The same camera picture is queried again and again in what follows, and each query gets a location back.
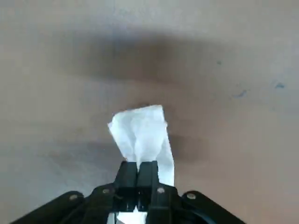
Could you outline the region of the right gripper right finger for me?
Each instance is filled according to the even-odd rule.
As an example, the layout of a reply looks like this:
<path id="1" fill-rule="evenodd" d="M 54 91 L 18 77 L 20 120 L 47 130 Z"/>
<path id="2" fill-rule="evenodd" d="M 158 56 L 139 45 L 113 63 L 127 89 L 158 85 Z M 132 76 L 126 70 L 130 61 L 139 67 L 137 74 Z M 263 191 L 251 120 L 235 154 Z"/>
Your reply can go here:
<path id="1" fill-rule="evenodd" d="M 142 162 L 137 176 L 139 211 L 147 212 L 147 224 L 243 224 L 237 216 L 205 196 L 190 190 L 179 195 L 162 184 L 156 161 Z"/>

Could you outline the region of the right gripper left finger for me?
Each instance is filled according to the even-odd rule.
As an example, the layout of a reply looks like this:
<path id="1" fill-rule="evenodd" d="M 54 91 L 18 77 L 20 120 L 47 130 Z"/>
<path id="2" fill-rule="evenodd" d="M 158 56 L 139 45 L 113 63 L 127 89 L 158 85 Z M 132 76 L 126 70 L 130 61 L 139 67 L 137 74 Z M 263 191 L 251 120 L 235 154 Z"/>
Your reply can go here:
<path id="1" fill-rule="evenodd" d="M 106 224 L 108 216 L 132 212 L 137 204 L 137 165 L 123 161 L 113 183 L 96 187 L 89 196 L 66 192 L 15 220 L 15 224 Z"/>

